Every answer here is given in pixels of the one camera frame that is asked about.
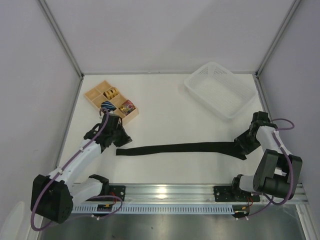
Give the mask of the black necktie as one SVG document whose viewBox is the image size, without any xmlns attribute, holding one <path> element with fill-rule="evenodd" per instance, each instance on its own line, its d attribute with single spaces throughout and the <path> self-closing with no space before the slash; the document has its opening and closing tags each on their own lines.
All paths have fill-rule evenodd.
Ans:
<svg viewBox="0 0 320 240">
<path fill-rule="evenodd" d="M 118 148 L 117 156 L 145 156 L 160 153 L 219 153 L 240 160 L 246 160 L 249 154 L 235 142 L 196 142 L 165 145 L 151 145 L 133 147 L 128 149 Z"/>
</svg>

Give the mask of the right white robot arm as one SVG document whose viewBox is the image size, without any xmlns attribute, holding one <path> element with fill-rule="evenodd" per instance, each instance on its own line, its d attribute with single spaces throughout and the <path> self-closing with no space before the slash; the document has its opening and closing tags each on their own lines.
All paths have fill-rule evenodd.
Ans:
<svg viewBox="0 0 320 240">
<path fill-rule="evenodd" d="M 239 174 L 233 178 L 233 191 L 282 199 L 276 205 L 293 198 L 303 161 L 285 147 L 279 134 L 284 130 L 269 119 L 268 113 L 258 111 L 253 114 L 249 129 L 238 136 L 234 143 L 244 156 L 262 147 L 263 156 L 254 175 Z"/>
</svg>

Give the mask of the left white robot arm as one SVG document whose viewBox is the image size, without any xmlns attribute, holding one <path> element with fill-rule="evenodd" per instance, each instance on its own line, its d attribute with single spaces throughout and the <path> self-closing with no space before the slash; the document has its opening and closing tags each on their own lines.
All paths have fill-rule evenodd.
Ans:
<svg viewBox="0 0 320 240">
<path fill-rule="evenodd" d="M 113 113 L 104 114 L 101 123 L 84 135 L 78 150 L 63 166 L 48 175 L 39 174 L 33 180 L 31 226 L 35 226 L 36 215 L 62 224 L 71 215 L 73 207 L 90 199 L 111 198 L 109 180 L 103 176 L 92 174 L 82 183 L 75 181 L 110 145 L 122 147 L 131 141 L 122 118 Z"/>
</svg>

